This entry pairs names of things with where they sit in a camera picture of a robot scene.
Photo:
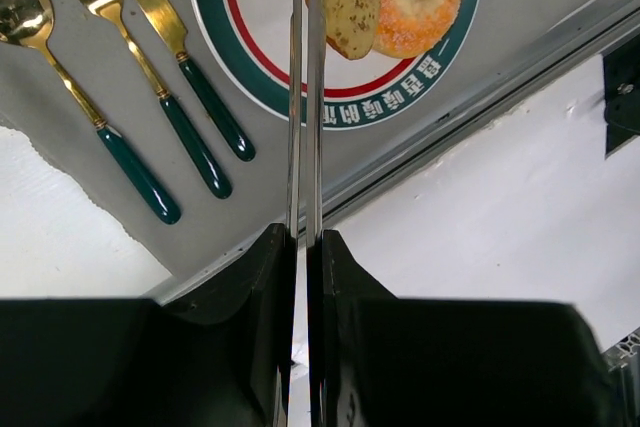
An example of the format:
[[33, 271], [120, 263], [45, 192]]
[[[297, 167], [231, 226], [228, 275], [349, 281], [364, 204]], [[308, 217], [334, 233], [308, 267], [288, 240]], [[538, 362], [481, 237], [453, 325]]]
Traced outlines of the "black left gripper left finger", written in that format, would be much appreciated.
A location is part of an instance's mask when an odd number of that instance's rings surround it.
[[286, 408], [291, 245], [272, 224], [223, 271], [149, 298], [1, 304], [5, 426], [272, 426]]

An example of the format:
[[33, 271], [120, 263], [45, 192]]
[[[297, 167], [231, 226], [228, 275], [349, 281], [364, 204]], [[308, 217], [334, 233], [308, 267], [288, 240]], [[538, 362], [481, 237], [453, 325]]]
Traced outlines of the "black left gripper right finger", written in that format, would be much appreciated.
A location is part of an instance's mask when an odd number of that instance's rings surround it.
[[327, 230], [307, 268], [315, 426], [621, 426], [568, 304], [394, 296]]

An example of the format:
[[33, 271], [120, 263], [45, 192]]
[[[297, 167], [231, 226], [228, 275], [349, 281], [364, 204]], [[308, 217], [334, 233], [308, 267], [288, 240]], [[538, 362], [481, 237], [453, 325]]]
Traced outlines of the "silver metal tongs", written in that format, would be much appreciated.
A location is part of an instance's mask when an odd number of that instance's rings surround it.
[[287, 225], [299, 236], [305, 201], [310, 422], [327, 424], [322, 294], [322, 110], [325, 74], [324, 0], [292, 0], [289, 52]]

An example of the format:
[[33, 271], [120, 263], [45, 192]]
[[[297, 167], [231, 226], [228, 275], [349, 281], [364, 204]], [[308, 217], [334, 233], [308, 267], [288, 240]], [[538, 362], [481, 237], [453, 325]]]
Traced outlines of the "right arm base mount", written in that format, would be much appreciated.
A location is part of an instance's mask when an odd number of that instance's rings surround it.
[[604, 62], [605, 156], [639, 136], [639, 36], [609, 52]]

